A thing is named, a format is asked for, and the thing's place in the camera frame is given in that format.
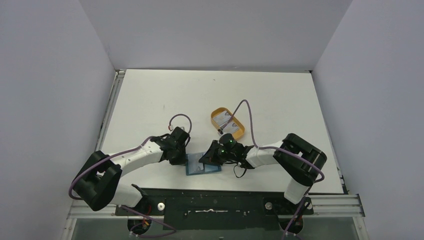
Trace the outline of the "blue leather card holder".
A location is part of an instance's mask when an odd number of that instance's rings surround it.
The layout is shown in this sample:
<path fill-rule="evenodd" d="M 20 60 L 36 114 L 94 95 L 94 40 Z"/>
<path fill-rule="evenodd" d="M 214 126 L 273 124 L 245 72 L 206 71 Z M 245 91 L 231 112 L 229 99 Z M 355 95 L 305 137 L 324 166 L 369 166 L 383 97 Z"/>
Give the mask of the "blue leather card holder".
<path fill-rule="evenodd" d="M 205 152 L 197 152 L 186 155 L 187 163 L 185 165 L 185 171 L 187 176 L 213 174 L 222 171 L 220 165 L 210 165 L 199 162 L 204 154 Z"/>

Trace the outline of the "yellow oval tray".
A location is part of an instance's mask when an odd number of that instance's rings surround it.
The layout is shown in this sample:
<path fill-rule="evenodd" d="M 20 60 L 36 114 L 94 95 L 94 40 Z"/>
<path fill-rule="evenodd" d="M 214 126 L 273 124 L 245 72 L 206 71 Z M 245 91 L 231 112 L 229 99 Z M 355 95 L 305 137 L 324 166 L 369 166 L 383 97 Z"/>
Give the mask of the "yellow oval tray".
<path fill-rule="evenodd" d="M 244 125 L 225 107 L 219 107 L 212 111 L 210 121 L 220 136 L 232 134 L 233 138 L 238 141 L 245 134 Z"/>

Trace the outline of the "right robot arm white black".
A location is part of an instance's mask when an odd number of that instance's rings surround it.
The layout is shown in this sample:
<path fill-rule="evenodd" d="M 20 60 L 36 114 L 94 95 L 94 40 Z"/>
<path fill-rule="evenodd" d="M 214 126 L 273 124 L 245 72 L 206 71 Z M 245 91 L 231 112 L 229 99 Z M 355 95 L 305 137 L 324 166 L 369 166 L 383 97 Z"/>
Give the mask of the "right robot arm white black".
<path fill-rule="evenodd" d="M 265 146 L 243 145 L 226 133 L 212 141 L 199 163 L 215 166 L 233 163 L 247 170 L 280 165 L 291 177 L 281 207 L 293 214 L 301 207 L 301 200 L 313 184 L 324 180 L 322 168 L 327 159 L 323 151 L 295 133 Z"/>

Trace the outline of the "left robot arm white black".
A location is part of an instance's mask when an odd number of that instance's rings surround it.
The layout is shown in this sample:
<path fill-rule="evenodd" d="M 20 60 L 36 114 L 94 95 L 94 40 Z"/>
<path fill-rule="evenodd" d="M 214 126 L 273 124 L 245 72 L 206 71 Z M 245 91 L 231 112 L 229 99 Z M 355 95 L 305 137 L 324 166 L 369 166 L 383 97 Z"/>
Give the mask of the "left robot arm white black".
<path fill-rule="evenodd" d="M 93 211 L 109 204 L 126 206 L 134 214 L 147 211 L 147 194 L 138 185 L 121 183 L 121 178 L 146 165 L 169 161 L 184 165 L 186 146 L 191 137 L 176 127 L 171 133 L 148 137 L 137 147 L 114 154 L 93 152 L 80 169 L 68 190 L 74 200 L 84 201 Z"/>

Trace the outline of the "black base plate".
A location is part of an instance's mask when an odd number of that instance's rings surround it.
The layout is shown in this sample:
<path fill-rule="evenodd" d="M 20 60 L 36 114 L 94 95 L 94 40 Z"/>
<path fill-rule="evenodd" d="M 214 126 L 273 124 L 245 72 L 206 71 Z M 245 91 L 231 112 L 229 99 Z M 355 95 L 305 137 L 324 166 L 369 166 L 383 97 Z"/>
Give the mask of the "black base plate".
<path fill-rule="evenodd" d="M 282 192 L 269 191 L 217 191 L 144 188 L 142 199 L 132 210 L 117 204 L 115 214 L 132 217 L 135 212 L 152 217 L 163 217 L 163 230 L 244 230 L 285 228 L 288 220 L 280 216 L 295 217 L 293 224 L 303 215 L 314 213 L 312 201 L 291 203 Z"/>

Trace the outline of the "aluminium frame rail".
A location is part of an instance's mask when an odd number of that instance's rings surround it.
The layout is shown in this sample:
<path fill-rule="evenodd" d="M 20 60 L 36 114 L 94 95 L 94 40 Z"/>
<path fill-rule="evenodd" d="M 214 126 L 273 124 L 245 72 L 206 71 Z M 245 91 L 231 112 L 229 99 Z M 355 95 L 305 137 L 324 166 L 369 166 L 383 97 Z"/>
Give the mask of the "aluminium frame rail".
<path fill-rule="evenodd" d="M 126 69 L 119 69 L 115 71 L 115 78 L 113 80 L 112 83 L 112 87 L 111 87 L 111 91 L 108 97 L 108 102 L 106 105 L 106 110 L 101 122 L 101 126 L 100 126 L 100 131 L 98 134 L 98 138 L 97 138 L 97 142 L 95 145 L 95 150 L 100 150 L 103 146 L 104 143 L 104 139 L 109 127 L 109 123 L 113 114 L 113 110 L 116 104 L 116 100 L 118 98 L 118 94 L 124 79 L 124 76 L 126 74 Z M 63 228 L 63 232 L 61 235 L 61 240 L 71 240 L 72 239 L 72 235 L 74 232 L 74 227 L 76 225 L 77 219 L 76 218 L 71 218 L 71 210 L 72 207 L 74 205 L 75 201 L 72 202 L 71 204 L 71 208 L 68 212 L 68 215 L 66 217 L 66 222 L 65 222 L 65 226 Z"/>

